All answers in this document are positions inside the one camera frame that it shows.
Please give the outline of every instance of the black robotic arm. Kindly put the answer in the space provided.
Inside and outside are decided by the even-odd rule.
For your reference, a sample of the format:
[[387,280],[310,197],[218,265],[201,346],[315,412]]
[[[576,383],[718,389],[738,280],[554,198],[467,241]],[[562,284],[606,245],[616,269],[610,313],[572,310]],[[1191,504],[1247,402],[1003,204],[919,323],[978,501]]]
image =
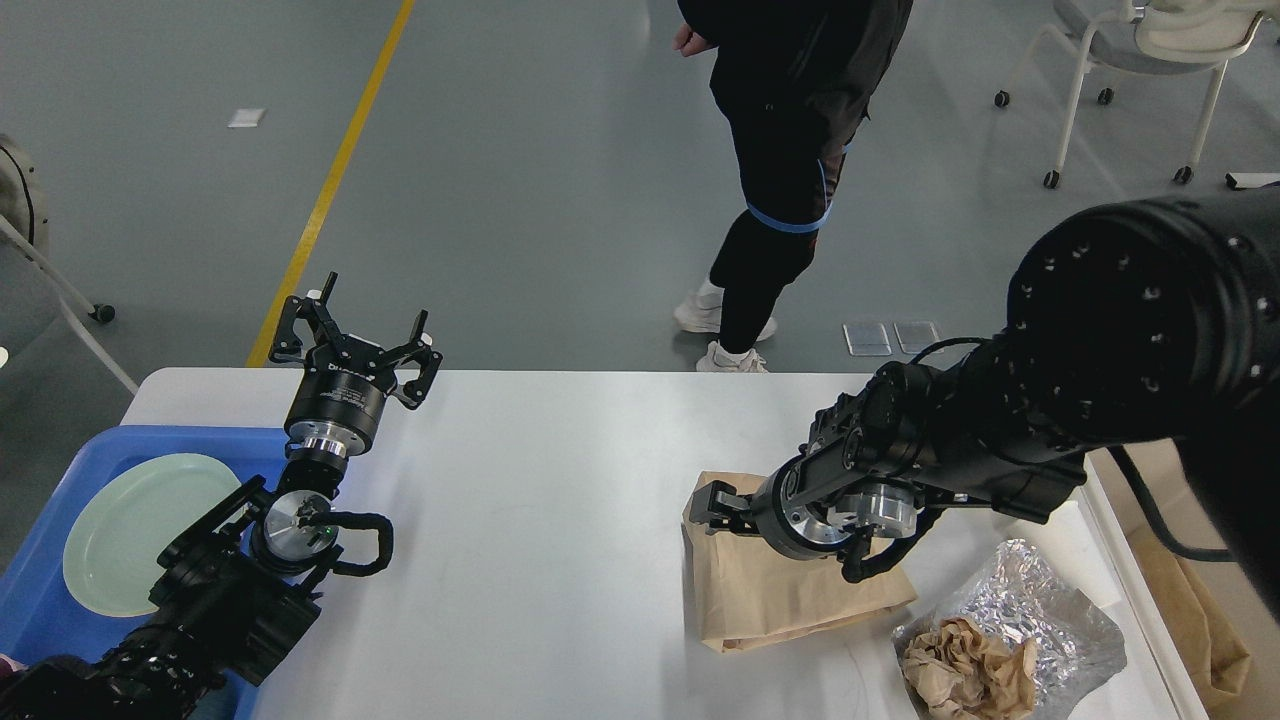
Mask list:
[[[180,720],[225,684],[225,670],[255,685],[275,670],[319,618],[315,591],[329,573],[367,577],[389,565],[390,520],[338,512],[332,501],[349,457],[372,447],[387,398],[416,409],[443,356],[424,332],[425,310],[389,350],[343,333],[328,310],[335,279],[282,309],[270,359],[301,363],[303,374],[275,487],[251,478],[175,538],[156,560],[159,610],[100,661],[46,659],[0,682],[0,720]],[[315,338],[305,355],[298,322]],[[396,370],[407,364],[419,373],[401,386]],[[340,529],[378,533],[378,557],[339,560]]]
[[[759,534],[859,582],[947,507],[1044,523],[1089,450],[1172,437],[1272,612],[1280,565],[1254,510],[1280,441],[1280,188],[1106,205],[1065,220],[1009,287],[1007,327],[938,370],[888,363],[814,420],[754,495],[698,491],[709,532]],[[868,557],[872,537],[893,538]]]

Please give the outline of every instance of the brown paper bag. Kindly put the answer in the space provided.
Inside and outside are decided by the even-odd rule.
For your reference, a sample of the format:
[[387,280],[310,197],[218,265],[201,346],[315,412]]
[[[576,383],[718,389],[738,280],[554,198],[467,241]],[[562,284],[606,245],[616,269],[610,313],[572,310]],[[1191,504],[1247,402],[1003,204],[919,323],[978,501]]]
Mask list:
[[1249,650],[1190,562],[1165,550],[1146,527],[1130,533],[1129,546],[1204,708],[1238,697],[1249,675]]
[[[765,478],[741,473],[703,473],[696,488],[723,480],[739,492],[754,492]],[[915,600],[900,568],[858,584],[840,577],[833,557],[791,560],[760,538],[707,534],[689,521],[692,546],[694,601],[703,643],[719,652],[742,651],[788,641],[874,618]]]

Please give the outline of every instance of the blue plastic bin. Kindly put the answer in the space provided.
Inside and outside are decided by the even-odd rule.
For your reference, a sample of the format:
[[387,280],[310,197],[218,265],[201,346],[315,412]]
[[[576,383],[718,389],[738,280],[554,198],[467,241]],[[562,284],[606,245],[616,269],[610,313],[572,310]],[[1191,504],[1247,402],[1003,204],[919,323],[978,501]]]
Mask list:
[[[264,475],[271,487],[284,468],[287,439],[284,430],[274,428],[122,425],[84,443],[0,578],[0,652],[28,665],[50,655],[95,662],[146,621],[146,616],[91,612],[72,598],[63,582],[67,536],[106,483],[152,457],[198,452],[227,464],[241,482]],[[201,701],[193,717],[248,720],[257,688],[233,673],[228,676],[227,688]]]

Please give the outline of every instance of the plate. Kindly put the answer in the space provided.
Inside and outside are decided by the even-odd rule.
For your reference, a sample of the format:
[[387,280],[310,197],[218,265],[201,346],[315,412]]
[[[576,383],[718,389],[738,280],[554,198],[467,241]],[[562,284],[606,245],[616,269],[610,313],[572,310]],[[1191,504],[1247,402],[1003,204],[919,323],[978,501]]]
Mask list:
[[63,579],[86,609],[110,618],[156,611],[147,594],[164,574],[160,552],[239,487],[207,455],[147,460],[106,484],[84,506],[63,548]]

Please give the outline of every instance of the person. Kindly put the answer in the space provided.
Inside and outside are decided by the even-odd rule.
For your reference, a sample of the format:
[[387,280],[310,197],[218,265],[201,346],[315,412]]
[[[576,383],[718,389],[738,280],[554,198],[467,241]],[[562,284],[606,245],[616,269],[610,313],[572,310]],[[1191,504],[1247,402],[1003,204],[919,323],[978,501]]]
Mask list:
[[782,290],[813,263],[845,152],[897,49],[911,0],[678,0],[672,42],[718,47],[710,88],[746,199],[681,329],[716,333],[700,372],[763,373]]

